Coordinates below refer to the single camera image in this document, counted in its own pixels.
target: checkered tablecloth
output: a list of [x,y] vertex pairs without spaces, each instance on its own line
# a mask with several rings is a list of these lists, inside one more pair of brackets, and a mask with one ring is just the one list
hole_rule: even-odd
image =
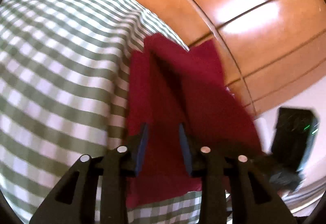
[[[102,156],[125,130],[129,57],[160,32],[135,0],[3,0],[0,5],[0,188],[28,223],[82,154]],[[100,183],[96,221],[99,220]],[[198,221],[201,193],[130,209],[130,223]]]

